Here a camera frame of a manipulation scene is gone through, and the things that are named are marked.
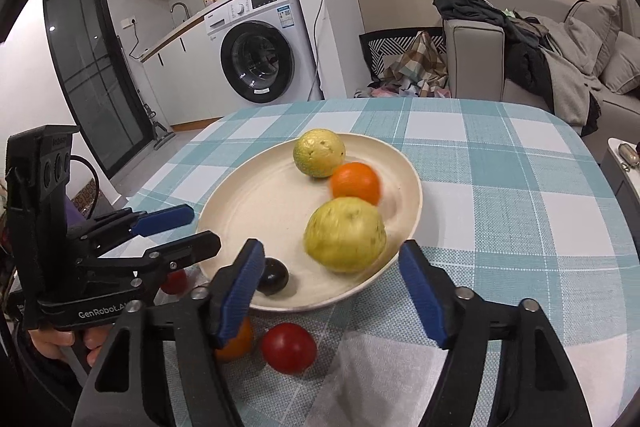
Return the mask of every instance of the white sticker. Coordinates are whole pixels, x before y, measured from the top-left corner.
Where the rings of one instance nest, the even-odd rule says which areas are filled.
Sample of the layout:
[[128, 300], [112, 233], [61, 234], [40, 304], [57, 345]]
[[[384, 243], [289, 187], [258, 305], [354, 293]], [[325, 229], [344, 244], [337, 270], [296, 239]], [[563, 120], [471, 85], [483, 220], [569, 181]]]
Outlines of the white sticker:
[[291, 6], [288, 4], [278, 8], [278, 15], [280, 16], [280, 26], [283, 28], [295, 26], [296, 23], [293, 22], [293, 15], [291, 14]]

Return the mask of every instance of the metal bolt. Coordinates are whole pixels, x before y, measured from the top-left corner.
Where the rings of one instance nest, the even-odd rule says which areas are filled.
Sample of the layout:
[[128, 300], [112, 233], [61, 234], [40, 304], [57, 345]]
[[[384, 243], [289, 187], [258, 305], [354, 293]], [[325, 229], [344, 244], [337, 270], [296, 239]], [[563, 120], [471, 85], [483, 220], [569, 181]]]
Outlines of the metal bolt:
[[209, 294], [209, 291], [204, 286], [199, 286], [191, 291], [191, 298], [194, 301], [204, 299]]
[[468, 301], [469, 299], [472, 299], [476, 294], [471, 288], [467, 288], [466, 286], [459, 286], [458, 288], [456, 288], [456, 295], [458, 296], [458, 298]]
[[533, 299], [524, 299], [524, 301], [522, 301], [522, 307], [528, 312], [537, 312], [540, 309], [538, 302]]
[[142, 309], [142, 301], [129, 301], [127, 305], [124, 306], [124, 309], [126, 309], [127, 313], [135, 313], [137, 311], [140, 311]]

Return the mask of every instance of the plate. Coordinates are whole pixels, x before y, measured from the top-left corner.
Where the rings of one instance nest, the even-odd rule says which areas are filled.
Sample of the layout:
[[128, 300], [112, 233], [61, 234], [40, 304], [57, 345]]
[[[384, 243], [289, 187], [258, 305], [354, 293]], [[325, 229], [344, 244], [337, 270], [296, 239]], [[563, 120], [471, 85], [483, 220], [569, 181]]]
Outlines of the plate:
[[267, 257], [282, 261], [289, 283], [272, 296], [254, 294], [251, 308], [273, 312], [307, 311], [345, 299], [370, 285], [398, 257], [402, 242], [414, 235], [422, 210], [422, 186], [411, 162], [383, 141], [359, 134], [339, 134], [346, 162], [376, 170], [382, 184], [378, 209], [386, 229], [386, 247], [366, 270], [338, 274], [309, 257], [303, 233], [311, 214], [331, 199], [329, 178], [314, 179], [293, 163], [296, 140], [278, 144], [247, 160], [213, 191], [200, 214], [198, 232], [220, 236], [217, 256], [202, 261], [210, 280], [233, 262], [247, 238], [264, 245]]

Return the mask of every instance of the tablecloth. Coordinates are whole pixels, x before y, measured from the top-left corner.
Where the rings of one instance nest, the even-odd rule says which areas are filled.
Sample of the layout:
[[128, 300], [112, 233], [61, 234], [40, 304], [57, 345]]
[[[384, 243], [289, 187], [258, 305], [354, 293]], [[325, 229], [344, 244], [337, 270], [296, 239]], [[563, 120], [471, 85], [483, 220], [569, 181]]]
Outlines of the tablecloth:
[[[596, 427], [640, 385], [640, 266], [622, 213], [577, 134], [542, 110], [507, 103], [382, 98], [241, 110], [213, 123], [136, 194], [134, 210], [189, 203], [201, 212], [244, 161], [312, 128], [366, 134], [401, 150], [422, 181], [415, 238], [456, 285], [484, 299], [537, 299], [565, 346]], [[268, 212], [268, 207], [257, 208]], [[153, 239], [184, 237], [196, 224]], [[252, 312], [258, 336], [291, 321], [318, 343], [302, 376], [276, 373], [259, 349], [225, 365], [247, 426], [415, 426], [444, 363], [424, 334], [398, 267], [334, 306]], [[486, 425], [499, 359], [490, 344], [473, 425]], [[190, 425], [167, 347], [177, 425]]]

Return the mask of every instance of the cherry tomato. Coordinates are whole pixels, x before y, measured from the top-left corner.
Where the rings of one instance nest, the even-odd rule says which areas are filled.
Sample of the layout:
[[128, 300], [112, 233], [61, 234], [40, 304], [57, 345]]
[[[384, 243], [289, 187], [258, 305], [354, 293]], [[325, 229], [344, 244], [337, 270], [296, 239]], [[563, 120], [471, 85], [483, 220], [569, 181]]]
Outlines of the cherry tomato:
[[220, 362], [231, 362], [239, 359], [251, 351], [254, 343], [254, 328], [251, 326], [249, 317], [245, 317], [240, 325], [238, 334], [232, 338], [222, 349], [216, 349], [216, 358]]
[[175, 272], [169, 272], [160, 289], [167, 295], [178, 295], [183, 293], [188, 286], [187, 274], [182, 268]]
[[302, 373], [318, 354], [316, 341], [305, 328], [282, 323], [274, 326], [260, 344], [264, 360], [284, 375]]
[[262, 292], [267, 296], [273, 295], [281, 291], [287, 285], [287, 282], [289, 282], [287, 267], [277, 259], [267, 257], [264, 260], [262, 277], [258, 282], [258, 292]]

